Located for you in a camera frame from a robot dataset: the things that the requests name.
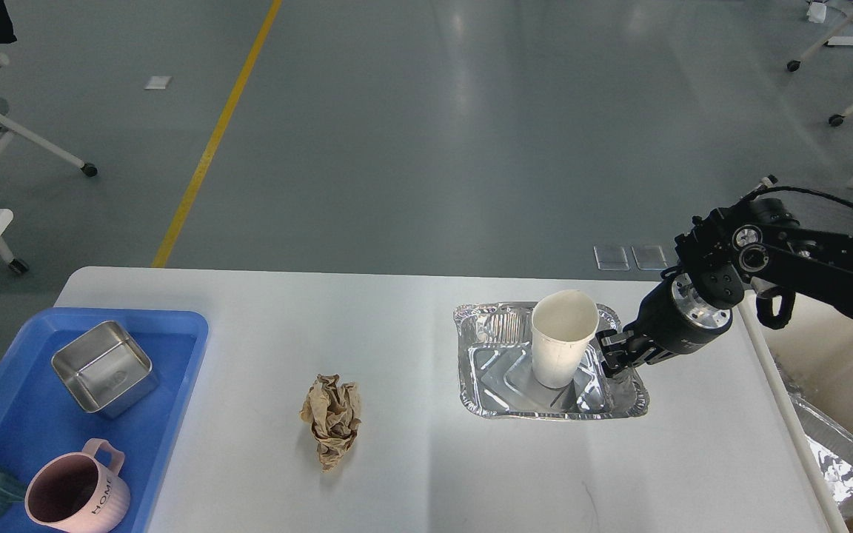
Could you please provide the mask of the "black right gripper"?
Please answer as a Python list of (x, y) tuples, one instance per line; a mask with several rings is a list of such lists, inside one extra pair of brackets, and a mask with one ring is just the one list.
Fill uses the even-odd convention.
[(673, 275), (643, 298), (632, 329), (597, 333), (603, 375), (616, 377), (647, 358), (695, 353), (731, 325), (731, 310), (708, 304), (686, 273)]

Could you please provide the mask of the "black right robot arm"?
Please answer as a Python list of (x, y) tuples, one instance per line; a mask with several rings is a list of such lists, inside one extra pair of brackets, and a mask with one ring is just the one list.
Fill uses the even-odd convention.
[(636, 319), (597, 333), (605, 377), (700, 350), (730, 329), (747, 290), (769, 329), (789, 323), (797, 295), (853, 320), (853, 236), (802, 227), (777, 198), (782, 191), (768, 176), (734, 205), (692, 219), (675, 238), (677, 263), (661, 273)]

